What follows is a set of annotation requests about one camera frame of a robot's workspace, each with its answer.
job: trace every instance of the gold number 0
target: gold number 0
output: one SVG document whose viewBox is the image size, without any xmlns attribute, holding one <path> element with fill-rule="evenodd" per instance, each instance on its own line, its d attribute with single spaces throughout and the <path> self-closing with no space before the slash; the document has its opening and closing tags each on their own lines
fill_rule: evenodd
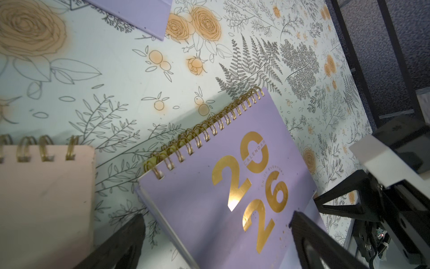
<svg viewBox="0 0 430 269">
<path fill-rule="evenodd" d="M 249 132 L 242 138 L 242 141 L 240 142 L 240 155 L 243 161 L 249 155 L 248 144 L 251 141 L 255 141 L 259 144 L 261 141 L 263 141 L 263 137 L 257 132 Z M 261 148 L 261 153 L 263 155 L 263 159 L 260 163 L 251 161 L 247 166 L 249 171 L 258 174 L 263 172 L 263 170 L 266 168 L 267 163 L 269 162 L 269 150 L 267 149 L 267 145 L 264 145 Z"/>
<path fill-rule="evenodd" d="M 276 184 L 272 194 L 272 190 L 271 190 L 272 182 L 274 180 L 277 180 L 278 176 L 279 176 L 279 172 L 273 171 L 270 173 L 270 175 L 267 177 L 267 180 L 266 180 L 267 202 L 269 203 L 271 209 L 276 213 L 279 213 L 282 210 L 284 210 L 288 200 L 288 188 L 285 182 L 283 181 L 280 181 L 278 184 Z M 279 191 L 282 191 L 282 193 L 284 194 L 284 197 L 282 198 L 282 201 L 280 203 L 278 203 L 278 201 L 276 200 L 276 195 L 278 194 Z"/>
<path fill-rule="evenodd" d="M 252 213 L 254 211 L 258 212 L 258 235 L 257 235 L 257 252 L 261 253 L 264 245 L 266 244 L 267 239 L 270 236 L 270 233 L 275 227 L 275 222 L 273 219 L 270 219 L 269 224 L 266 229 L 264 229 L 264 224 L 266 222 L 266 209 L 264 208 L 264 204 L 260 199 L 255 199 L 245 209 L 245 213 L 243 214 L 243 230 L 246 232 L 248 228 L 251 226 L 252 221 Z"/>
<path fill-rule="evenodd" d="M 231 169 L 231 185 L 230 185 L 230 194 L 228 196 L 228 208 L 230 211 L 237 206 L 243 196 L 251 187 L 251 181 L 246 179 L 242 186 L 239 188 L 239 163 L 236 158 L 228 155 L 222 157 L 216 164 L 214 169 L 212 170 L 212 182 L 215 185 L 221 182 L 222 180 L 222 170 L 226 167 L 230 167 Z"/>
</svg>

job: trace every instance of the botanical print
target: botanical print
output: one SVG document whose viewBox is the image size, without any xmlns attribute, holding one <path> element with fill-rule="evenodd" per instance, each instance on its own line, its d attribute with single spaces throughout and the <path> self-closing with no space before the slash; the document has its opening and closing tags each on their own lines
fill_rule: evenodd
<svg viewBox="0 0 430 269">
<path fill-rule="evenodd" d="M 234 100 L 247 92 L 253 86 L 266 86 L 269 91 L 281 94 L 274 82 L 282 84 L 278 74 L 282 74 L 280 68 L 279 50 L 277 42 L 261 42 L 258 38 L 251 37 L 251 50 L 245 37 L 242 35 L 242 49 L 232 39 L 233 59 L 230 68 L 219 64 L 224 72 L 225 81 L 217 77 L 216 80 L 221 91 L 226 91 Z"/>
<path fill-rule="evenodd" d="M 149 46 L 145 47 L 144 52 L 138 49 L 133 49 L 132 51 L 134 51 L 135 53 L 137 53 L 142 57 L 146 57 L 149 60 L 149 61 L 148 60 L 145 61 L 147 64 L 150 65 L 150 67 L 145 69 L 145 72 L 152 72 L 157 70 L 157 68 L 160 68 L 163 71 L 166 78 L 170 82 L 172 82 L 172 78 L 170 77 L 170 75 L 173 75 L 173 72 L 170 71 L 170 69 L 172 69 L 172 66 L 168 61 L 165 61 L 165 59 L 163 59 L 163 54 L 161 52 L 159 52 L 158 50 L 149 51 Z"/>
<path fill-rule="evenodd" d="M 349 146 L 372 130 L 322 0 L 175 0 L 163 42 L 82 0 L 0 0 L 0 32 L 2 133 L 91 145 L 95 245 L 141 213 L 138 268 L 189 268 L 135 193 L 142 162 L 252 86 L 319 194 L 362 169 Z M 322 218 L 342 244 L 350 220 Z"/>
<path fill-rule="evenodd" d="M 209 119 L 213 115 L 215 115 L 214 112 L 211 112 L 213 110 L 213 107 L 211 104 L 215 103 L 215 100 L 204 100 L 203 98 L 203 92 L 202 89 L 199 87 L 198 92 L 194 92 L 196 94 L 196 97 L 194 98 L 194 103 L 198 106 L 197 110 L 201 116 L 207 116 Z"/>
</svg>

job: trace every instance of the floral tablecloth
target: floral tablecloth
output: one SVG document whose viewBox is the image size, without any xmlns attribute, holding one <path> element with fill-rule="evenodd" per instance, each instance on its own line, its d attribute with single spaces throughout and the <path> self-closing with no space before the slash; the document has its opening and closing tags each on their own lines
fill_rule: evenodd
<svg viewBox="0 0 430 269">
<path fill-rule="evenodd" d="M 371 132 L 323 0 L 175 0 L 163 42 L 82 0 L 0 0 L 0 85 L 1 133 L 96 149 L 95 244 L 144 214 L 139 268 L 188 268 L 134 193 L 140 164 L 251 86 L 319 194 L 361 168 L 348 147 Z M 343 243 L 349 220 L 323 219 Z"/>
</svg>

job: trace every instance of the gold spiral binding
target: gold spiral binding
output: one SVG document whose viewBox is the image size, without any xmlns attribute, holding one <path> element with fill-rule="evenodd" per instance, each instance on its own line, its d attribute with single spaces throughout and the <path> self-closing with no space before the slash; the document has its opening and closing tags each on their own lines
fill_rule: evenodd
<svg viewBox="0 0 430 269">
<path fill-rule="evenodd" d="M 39 137 L 39 152 L 40 152 L 40 158 L 43 161 L 54 161 L 54 156 L 48 156 L 48 152 L 46 150 L 46 145 L 53 145 L 54 142 L 52 142 L 52 139 L 47 136 L 41 136 Z"/>
<path fill-rule="evenodd" d="M 196 124 L 194 126 L 193 130 L 197 133 L 197 135 L 203 133 L 203 135 L 205 136 L 206 142 L 208 142 L 211 139 L 210 136 L 209 136 L 208 131 L 206 130 L 206 128 L 203 125 Z"/>
<path fill-rule="evenodd" d="M 0 164 L 2 164 L 4 161 L 3 145 L 12 145 L 12 144 L 13 144 L 12 137 L 10 137 L 9 134 L 0 136 Z"/>
<path fill-rule="evenodd" d="M 241 95 L 238 99 L 223 108 L 218 114 L 209 117 L 207 120 L 204 120 L 200 124 L 196 124 L 192 129 L 186 129 L 184 132 L 178 135 L 178 140 L 172 139 L 167 145 L 163 145 L 161 147 L 161 151 L 153 152 L 151 154 L 151 158 L 146 160 L 143 164 L 144 173 L 149 170 L 153 170 L 155 176 L 158 179 L 162 179 L 164 175 L 160 170 L 157 169 L 157 164 L 164 161 L 167 168 L 169 170 L 173 170 L 175 168 L 175 165 L 170 159 L 170 156 L 173 153 L 176 154 L 180 163 L 183 162 L 185 158 L 184 156 L 182 156 L 182 153 L 179 150 L 182 146 L 185 145 L 187 147 L 187 152 L 189 155 L 193 154 L 194 150 L 191 145 L 191 141 L 193 139 L 195 139 L 198 148 L 202 147 L 202 141 L 199 137 L 201 133 L 203 133 L 205 141 L 209 141 L 209 129 L 212 131 L 212 135 L 216 136 L 218 134 L 218 131 L 217 126 L 215 124 L 218 124 L 219 130 L 223 130 L 223 118 L 225 120 L 225 123 L 229 125 L 232 121 L 231 118 L 233 120 L 236 120 L 237 117 L 242 115 L 240 107 L 242 107 L 243 111 L 247 111 L 246 104 L 248 105 L 248 108 L 250 108 L 252 106 L 252 103 L 256 104 L 257 100 L 260 100 L 260 98 L 263 96 L 263 90 L 258 86 L 254 86 L 249 91 Z"/>
<path fill-rule="evenodd" d="M 69 146 L 67 147 L 66 153 L 66 161 L 74 161 L 75 154 L 73 153 L 73 149 L 75 145 L 79 144 L 79 136 L 72 136 L 69 141 Z"/>
<path fill-rule="evenodd" d="M 26 163 L 30 161 L 30 145 L 37 145 L 37 141 L 32 136 L 24 136 L 18 144 L 16 149 L 16 161 L 19 163 Z"/>
</svg>

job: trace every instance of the orange flower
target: orange flower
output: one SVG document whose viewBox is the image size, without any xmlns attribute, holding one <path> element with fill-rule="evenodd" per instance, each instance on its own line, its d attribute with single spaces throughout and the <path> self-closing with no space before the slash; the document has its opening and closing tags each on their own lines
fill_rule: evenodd
<svg viewBox="0 0 430 269">
<path fill-rule="evenodd" d="M 329 8 L 327 6 L 324 6 L 323 9 L 324 9 L 324 12 L 326 13 L 327 18 L 331 19 L 332 17 L 330 16 Z"/>
<path fill-rule="evenodd" d="M 274 7 L 273 7 L 273 13 L 275 13 L 275 16 L 276 16 L 277 18 L 280 18 L 280 17 L 281 17 L 281 13 L 279 12 L 279 9 L 278 9 L 278 7 L 277 7 L 277 6 L 274 6 Z"/>
<path fill-rule="evenodd" d="M 355 191 L 348 193 L 348 197 L 351 204 L 355 204 Z"/>
<path fill-rule="evenodd" d="M 217 41 L 221 37 L 221 25 L 212 11 L 196 7 L 191 11 L 192 23 L 196 32 L 208 41 Z"/>
<path fill-rule="evenodd" d="M 0 1 L 0 53 L 26 60 L 57 52 L 65 39 L 64 22 L 44 3 Z"/>
<path fill-rule="evenodd" d="M 326 13 L 324 12 L 324 10 L 321 10 L 321 16 L 324 20 L 326 20 Z"/>
<path fill-rule="evenodd" d="M 166 34 L 177 40 L 185 40 L 190 36 L 188 23 L 182 17 L 171 13 L 167 21 Z"/>
<path fill-rule="evenodd" d="M 315 162 L 315 152 L 312 149 L 306 147 L 302 153 L 304 162 L 306 163 L 307 169 L 311 174 L 315 174 L 316 162 Z"/>
<path fill-rule="evenodd" d="M 328 64 L 324 65 L 324 72 L 326 73 L 327 77 L 330 77 L 330 67 Z"/>
<path fill-rule="evenodd" d="M 188 68 L 194 75 L 200 75 L 203 71 L 203 62 L 199 58 L 193 57 L 188 60 Z"/>
<path fill-rule="evenodd" d="M 333 57 L 331 55 L 327 56 L 327 63 L 330 67 L 330 71 L 333 73 L 336 73 L 336 64 L 335 64 Z"/>
</svg>

